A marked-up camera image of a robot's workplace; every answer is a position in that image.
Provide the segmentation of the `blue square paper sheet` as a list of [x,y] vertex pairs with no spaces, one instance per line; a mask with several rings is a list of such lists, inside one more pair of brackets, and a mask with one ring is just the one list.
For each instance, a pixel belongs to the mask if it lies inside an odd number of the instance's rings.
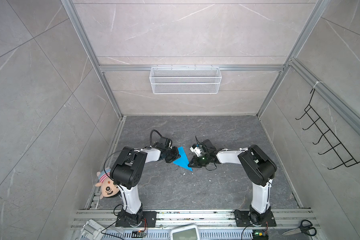
[[178,148],[178,151],[179,151],[179,154],[180,154],[180,158],[173,161],[173,163],[179,167],[182,167],[186,170],[189,170],[189,171],[193,171],[192,168],[190,168],[188,166],[188,164],[190,163],[189,160],[188,160],[188,157],[187,157],[187,154],[185,153],[185,150],[183,147],[179,147]]

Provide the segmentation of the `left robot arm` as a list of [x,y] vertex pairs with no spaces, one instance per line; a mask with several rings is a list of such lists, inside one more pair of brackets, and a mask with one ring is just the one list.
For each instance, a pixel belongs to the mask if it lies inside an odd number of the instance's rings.
[[110,177],[119,187],[123,200],[123,211],[127,216],[139,217],[143,205],[138,193],[138,183],[146,163],[164,160],[171,163],[181,156],[173,141],[161,137],[157,143],[143,148],[124,147],[110,171]]

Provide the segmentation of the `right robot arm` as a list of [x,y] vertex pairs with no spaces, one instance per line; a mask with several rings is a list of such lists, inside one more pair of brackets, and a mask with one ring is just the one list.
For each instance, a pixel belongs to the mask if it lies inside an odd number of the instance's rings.
[[190,168],[207,167],[209,164],[241,165],[253,184],[253,198],[249,211],[251,222],[259,225],[270,216],[270,190],[277,166],[259,146],[218,150],[210,140],[205,140],[192,145],[190,150],[195,154],[188,164]]

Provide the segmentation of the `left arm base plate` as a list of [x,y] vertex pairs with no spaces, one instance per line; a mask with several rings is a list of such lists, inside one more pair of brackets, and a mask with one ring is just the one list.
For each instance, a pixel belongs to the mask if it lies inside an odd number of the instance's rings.
[[154,228],[157,221],[157,212],[155,211],[140,211],[135,215],[121,211],[117,221],[116,227],[134,227],[134,228]]

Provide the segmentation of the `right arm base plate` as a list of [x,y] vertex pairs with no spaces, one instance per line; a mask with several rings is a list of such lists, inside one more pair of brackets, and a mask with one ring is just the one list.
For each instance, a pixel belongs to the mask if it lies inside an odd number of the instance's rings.
[[272,211],[268,210],[263,214],[256,211],[234,210],[234,219],[237,227],[254,225],[255,227],[276,227],[276,220]]

